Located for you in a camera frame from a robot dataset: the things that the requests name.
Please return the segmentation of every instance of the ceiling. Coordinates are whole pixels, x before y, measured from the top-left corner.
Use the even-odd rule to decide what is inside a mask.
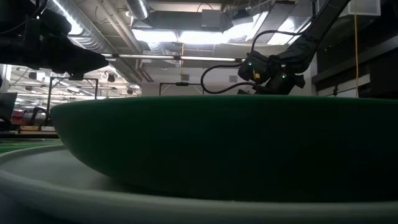
[[[106,40],[118,51],[120,54],[134,54],[137,52],[133,52],[131,48],[127,45],[127,43],[123,40],[123,38],[119,35],[117,30],[112,26],[112,24],[106,19],[105,12],[98,8],[97,0],[73,0],[74,3],[78,6],[78,8],[84,13],[84,15],[94,24],[94,26],[101,32],[101,34],[106,38]],[[117,10],[119,16],[124,20],[124,24],[126,26],[130,26],[131,18],[126,14],[128,12],[125,0],[109,0],[111,4],[113,4],[115,10]],[[229,9],[233,9],[234,7],[245,6],[248,2],[251,2],[252,5],[259,4],[264,2],[264,0],[257,1],[225,1],[225,0],[210,0],[203,4],[203,1],[197,0],[147,0],[149,6],[153,10],[162,10],[162,11],[183,11],[183,12],[192,12],[196,11],[199,7],[199,11],[202,9],[210,9],[211,5],[215,9],[222,9],[227,11]],[[295,18],[302,23],[307,18],[309,18],[311,13],[311,5],[310,0],[298,0],[293,1],[297,2],[297,4],[292,4],[289,2],[289,10],[287,12],[281,13],[282,11],[286,11],[285,5],[288,1],[278,1],[282,2],[281,9],[279,11],[275,10],[275,15],[272,13],[269,16],[273,15],[272,22],[264,23],[260,29],[278,29],[284,21],[287,20],[289,14],[295,16]],[[171,42],[164,42],[164,47],[166,50],[172,54],[183,54],[188,56],[212,56],[212,57],[246,57],[247,53],[250,51],[251,40],[248,41],[238,41],[238,42],[230,42],[228,44],[183,44],[176,45]],[[148,51],[147,43],[143,41],[139,41],[139,45],[142,50]],[[267,45],[267,42],[259,41],[257,51],[264,55],[272,55],[278,54],[284,51],[287,48],[287,45]],[[131,66],[135,65],[135,60],[126,59],[126,61],[131,61]],[[182,63],[169,63],[164,60],[146,60],[145,67],[146,71],[152,77],[154,82],[159,82],[157,80],[159,74],[163,74],[162,82],[167,81],[167,73],[165,73],[165,69],[170,70],[178,70],[181,71],[180,66],[182,66],[182,70],[185,73],[190,73],[191,71],[187,70],[188,68],[208,68],[212,65],[217,65],[218,62],[202,62],[202,61],[184,61]],[[175,76],[170,76],[169,81],[174,82]]]
[[[256,6],[265,0],[207,0],[204,3],[201,0],[147,0],[152,11],[178,11],[178,12],[194,12],[201,11],[202,9],[219,9],[223,12],[228,12],[236,9],[237,7],[245,8],[248,4]],[[119,17],[123,20],[124,26],[128,27],[131,31],[131,18],[129,17],[128,9],[125,0],[109,0],[111,6],[118,13]],[[94,34],[98,31],[100,35],[103,36],[107,44],[114,49],[115,52],[119,54],[137,54],[142,52],[137,52],[133,50],[131,45],[135,44],[134,48],[142,49],[143,52],[150,51],[148,44],[144,41],[138,41],[136,43],[126,42],[120,35],[117,29],[121,28],[118,24],[118,28],[110,23],[107,19],[106,12],[103,8],[98,7],[101,0],[72,0],[71,4],[73,7],[78,9],[78,13],[83,15],[83,17],[88,21],[89,25],[92,26],[93,30],[89,30],[88,33]],[[303,27],[303,25],[308,21],[312,15],[311,0],[292,0],[292,1],[278,1],[272,0],[270,3],[272,7],[266,11],[264,16],[265,20],[258,22],[259,25],[253,28],[255,32],[260,32],[263,30],[279,29],[284,31],[297,32]],[[69,36],[71,39],[80,38],[79,36]],[[331,35],[330,39],[335,39],[336,35]],[[261,37],[256,43],[256,50],[263,55],[274,55],[283,52],[289,45],[286,44],[291,37],[286,39],[283,35],[265,35]],[[223,44],[176,44],[173,42],[164,42],[163,45],[168,52],[168,54],[175,55],[187,55],[187,56],[203,56],[203,57],[232,57],[232,58],[244,58],[250,51],[252,44],[251,39],[236,39],[229,40]],[[98,52],[102,54],[115,53],[115,52]],[[132,72],[137,69],[137,63],[135,59],[125,59],[126,67]],[[102,69],[92,71],[85,75],[86,78],[97,78],[99,80],[99,87],[102,88],[98,91],[98,96],[106,97],[129,97],[129,96],[139,96],[141,90],[135,88],[132,95],[127,94],[127,89],[131,87],[131,84],[138,84],[139,86],[145,87],[146,83],[160,83],[160,82],[179,82],[181,80],[181,73],[186,73],[190,75],[189,82],[198,83],[200,81],[200,76],[203,71],[213,65],[217,65],[219,62],[204,62],[204,61],[184,61],[184,62],[168,62],[164,60],[145,60],[143,69],[150,76],[150,79],[145,78],[142,73],[141,80],[134,79],[131,81],[126,78],[126,74],[119,74],[116,70],[116,66],[107,66]],[[48,79],[45,80],[33,80],[28,76],[29,72],[34,72],[33,70],[25,71],[25,67],[13,67],[11,75],[11,91],[17,91],[20,93],[22,99],[19,100],[18,104],[20,106],[32,106],[40,105],[45,106],[47,104],[47,94],[49,92]],[[43,70],[47,77],[59,77],[64,75],[58,75],[51,73],[50,71]],[[113,83],[107,81],[108,74],[115,74],[116,80]],[[206,84],[213,86],[230,86],[231,79],[230,76],[236,76],[236,69],[218,69],[209,73],[206,77]],[[95,93],[92,85],[92,81],[70,81],[62,80],[63,84],[59,84],[52,90],[52,104],[56,105],[59,103],[64,103],[68,101],[76,100],[87,100],[93,98]],[[80,87],[79,93],[70,93],[67,87]]]

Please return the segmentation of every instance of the ceiling light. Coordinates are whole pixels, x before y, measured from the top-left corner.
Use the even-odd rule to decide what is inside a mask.
[[[184,31],[178,41],[184,44],[221,44],[228,38],[221,32]]]
[[[286,32],[294,32],[294,22],[290,18],[287,18],[286,21],[279,27],[278,31],[286,31]],[[285,34],[274,34],[272,38],[268,41],[268,44],[271,45],[284,45],[292,38],[291,35]]]
[[[235,58],[181,56],[181,59],[183,59],[183,60],[215,61],[215,62],[235,62]]]
[[[155,42],[176,42],[177,36],[172,31],[156,31],[156,30],[132,30],[137,40],[147,43]]]
[[[311,25],[311,22],[309,22],[303,29],[299,29],[299,30],[302,30],[302,31],[307,30],[307,28],[308,28],[310,25]],[[293,44],[293,42],[295,42],[295,41],[297,40],[297,38],[299,38],[299,37],[300,37],[299,35],[294,36],[294,37],[289,41],[288,44]]]
[[[121,58],[143,58],[143,59],[161,59],[161,60],[172,60],[174,56],[170,55],[119,55]]]
[[[134,90],[132,88],[127,89],[127,94],[132,95],[134,93]]]
[[[69,15],[69,13],[60,5],[57,0],[52,0],[58,8],[62,11],[63,15],[67,18],[67,21],[72,25],[72,29],[69,32],[70,35],[78,35],[83,32],[83,29],[80,25]]]
[[[114,74],[109,74],[108,75],[108,82],[115,82],[115,77],[114,77]]]
[[[60,84],[64,85],[64,86],[70,86],[69,84],[67,84],[66,82],[63,82],[63,81],[60,81]]]
[[[246,34],[250,33],[253,29],[254,22],[248,22],[245,24],[239,24],[236,26],[233,26],[229,30],[224,32],[224,35],[228,39],[237,39],[240,37],[246,36]]]
[[[80,89],[75,88],[75,87],[68,87],[67,91],[72,92],[72,93],[79,93]]]
[[[254,36],[259,31],[260,27],[264,23],[264,21],[265,21],[267,16],[268,16],[268,11],[253,16],[253,21],[254,21],[255,24],[253,26],[253,29],[246,36],[246,41],[251,40],[251,39],[254,38]]]

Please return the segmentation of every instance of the metal pipe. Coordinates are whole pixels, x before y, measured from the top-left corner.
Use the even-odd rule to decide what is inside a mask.
[[[48,1],[46,8],[76,20],[78,25],[83,29],[83,32],[77,35],[68,35],[69,39],[76,44],[96,53],[117,53],[117,50],[112,44],[105,39],[103,34],[94,26],[87,16],[82,13],[73,1]],[[129,63],[126,60],[117,59],[117,61],[111,62],[111,64],[120,72],[121,76],[126,81],[130,83],[140,83],[142,81],[142,78],[137,72],[128,66]]]
[[[146,54],[102,54],[106,58],[138,58],[152,60],[197,60],[208,62],[243,62],[244,58],[226,58],[226,57],[199,57],[199,56],[181,56],[181,55],[146,55]]]
[[[123,29],[123,31],[126,33],[127,37],[130,39],[132,44],[137,49],[136,52],[141,53],[142,52],[141,46],[140,46],[138,40],[132,34],[132,30],[127,28],[127,26],[124,23],[124,20],[119,16],[119,13],[116,12],[114,6],[108,0],[102,0],[102,1],[105,3],[105,5],[108,8],[108,10],[110,11],[110,13],[117,20],[117,22],[119,23],[120,27]]]
[[[126,3],[133,18],[143,20],[149,16],[149,6],[145,0],[127,0]]]
[[[148,79],[148,77],[146,77],[146,75],[142,72],[142,70],[141,70],[140,67],[139,67],[140,61],[141,61],[141,60],[136,59],[136,70],[137,70],[137,72],[140,73],[140,75],[141,75],[142,77],[145,78],[145,80],[147,80],[147,82],[150,82],[150,80]]]
[[[142,60],[138,60],[138,61],[139,61],[138,70],[140,70],[142,72],[142,74],[145,75],[149,79],[149,82],[154,82],[152,77],[146,72],[146,70],[144,68],[144,63],[142,62]]]
[[[127,38],[125,33],[120,29],[120,27],[116,24],[116,22],[113,20],[112,16],[109,15],[109,12],[105,9],[105,7],[102,5],[102,0],[97,0],[97,5],[98,7],[104,12],[105,17],[107,18],[108,21],[112,24],[113,28],[116,30],[116,32],[121,36],[121,38],[125,41],[127,46],[129,46],[130,50],[132,52],[138,52],[138,49],[136,46],[132,44],[132,42]]]

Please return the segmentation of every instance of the black equipment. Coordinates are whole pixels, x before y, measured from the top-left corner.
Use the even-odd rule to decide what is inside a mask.
[[[329,31],[333,23],[351,0],[328,0],[318,15],[312,20],[307,30],[299,33],[266,30],[258,33],[253,39],[251,53],[242,64],[216,65],[206,70],[201,78],[201,85],[207,93],[219,94],[241,85],[252,85],[255,94],[288,95],[294,86],[303,88],[303,75],[296,75],[306,71],[312,61],[319,44]],[[266,57],[254,50],[256,40],[264,34],[281,33],[300,35],[300,37],[285,51],[278,55]],[[214,68],[239,67],[238,75],[247,82],[237,83],[221,91],[207,90],[203,78]]]
[[[101,54],[74,45],[72,25],[45,9],[48,0],[0,0],[0,63],[50,68],[75,78],[108,65]]]

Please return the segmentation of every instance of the dark green bowl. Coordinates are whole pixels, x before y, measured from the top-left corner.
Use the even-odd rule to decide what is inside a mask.
[[[270,202],[398,199],[398,101],[176,96],[51,110],[86,165],[172,195]]]

